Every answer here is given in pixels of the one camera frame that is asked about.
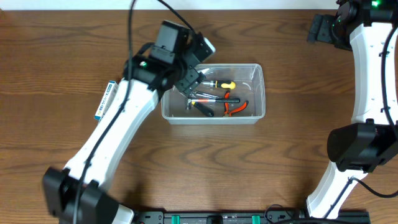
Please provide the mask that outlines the silver wrench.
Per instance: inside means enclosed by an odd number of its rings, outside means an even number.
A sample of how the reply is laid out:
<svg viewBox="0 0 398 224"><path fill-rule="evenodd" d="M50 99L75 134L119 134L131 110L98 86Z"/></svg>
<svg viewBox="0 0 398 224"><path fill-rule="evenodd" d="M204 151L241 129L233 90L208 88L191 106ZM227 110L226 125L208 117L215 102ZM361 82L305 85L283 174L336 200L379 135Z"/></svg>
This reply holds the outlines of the silver wrench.
<svg viewBox="0 0 398 224"><path fill-rule="evenodd" d="M212 95L210 93L205 93L202 91L193 91L189 94L188 98L208 98L208 99L217 99L220 96Z"/></svg>

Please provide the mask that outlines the stubby yellow black screwdriver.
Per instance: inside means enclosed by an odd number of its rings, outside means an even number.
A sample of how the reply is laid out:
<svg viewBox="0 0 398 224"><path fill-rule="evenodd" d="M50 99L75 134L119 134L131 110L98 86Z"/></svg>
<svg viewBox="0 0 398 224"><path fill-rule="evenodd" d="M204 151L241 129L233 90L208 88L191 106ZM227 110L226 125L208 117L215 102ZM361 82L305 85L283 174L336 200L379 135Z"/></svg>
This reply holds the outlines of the stubby yellow black screwdriver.
<svg viewBox="0 0 398 224"><path fill-rule="evenodd" d="M222 88L225 90L233 90L236 88L236 83L231 80L207 80L203 81L202 84L212 88Z"/></svg>

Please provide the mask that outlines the small black orange hammer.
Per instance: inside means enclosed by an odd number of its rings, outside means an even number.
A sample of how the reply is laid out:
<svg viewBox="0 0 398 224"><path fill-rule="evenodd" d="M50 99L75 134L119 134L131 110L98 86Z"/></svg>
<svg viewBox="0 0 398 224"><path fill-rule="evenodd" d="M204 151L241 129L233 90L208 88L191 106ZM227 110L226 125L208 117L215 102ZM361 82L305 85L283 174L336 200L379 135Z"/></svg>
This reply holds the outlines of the small black orange hammer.
<svg viewBox="0 0 398 224"><path fill-rule="evenodd" d="M191 102L199 102L199 103L239 103L239 98L217 98L217 99L208 99L208 98L186 98L185 104L188 109L192 107Z"/></svg>

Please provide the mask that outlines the slim black yellow screwdriver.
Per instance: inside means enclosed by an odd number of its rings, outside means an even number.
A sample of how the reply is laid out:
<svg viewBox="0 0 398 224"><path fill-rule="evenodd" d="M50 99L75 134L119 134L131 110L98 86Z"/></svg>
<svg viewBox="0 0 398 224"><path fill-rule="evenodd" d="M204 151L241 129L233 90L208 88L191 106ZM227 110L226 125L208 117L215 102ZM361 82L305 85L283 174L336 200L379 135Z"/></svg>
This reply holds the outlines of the slim black yellow screwdriver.
<svg viewBox="0 0 398 224"><path fill-rule="evenodd" d="M201 113L203 113L206 117L214 117L214 111L211 108L205 106L203 103L191 102L191 104Z"/></svg>

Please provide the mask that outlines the white and blue box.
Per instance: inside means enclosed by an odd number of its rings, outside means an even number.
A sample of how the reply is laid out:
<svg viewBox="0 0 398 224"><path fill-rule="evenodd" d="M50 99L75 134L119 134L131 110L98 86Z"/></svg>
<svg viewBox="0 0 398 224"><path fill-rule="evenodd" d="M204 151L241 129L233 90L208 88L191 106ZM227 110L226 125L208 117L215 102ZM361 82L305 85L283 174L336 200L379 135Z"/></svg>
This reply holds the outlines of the white and blue box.
<svg viewBox="0 0 398 224"><path fill-rule="evenodd" d="M100 101L98 109L96 110L96 113L94 116L95 120L100 121L103 118L103 116L105 115L105 113L107 112L109 107L111 106L111 103L113 102L114 97L116 96L118 87L119 87L119 85L116 83L116 81L111 80L108 82L108 85L104 91L104 94Z"/></svg>

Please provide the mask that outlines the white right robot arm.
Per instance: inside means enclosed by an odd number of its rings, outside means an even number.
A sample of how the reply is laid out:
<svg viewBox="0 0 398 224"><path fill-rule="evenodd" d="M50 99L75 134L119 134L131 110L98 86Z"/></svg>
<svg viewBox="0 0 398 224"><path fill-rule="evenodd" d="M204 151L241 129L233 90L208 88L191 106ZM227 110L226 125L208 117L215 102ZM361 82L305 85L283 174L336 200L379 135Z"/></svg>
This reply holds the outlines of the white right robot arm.
<svg viewBox="0 0 398 224"><path fill-rule="evenodd" d="M397 155L397 0L338 0L334 15L317 14L309 42L352 52L354 109L327 139L329 163L306 199L311 219L336 220L356 185Z"/></svg>

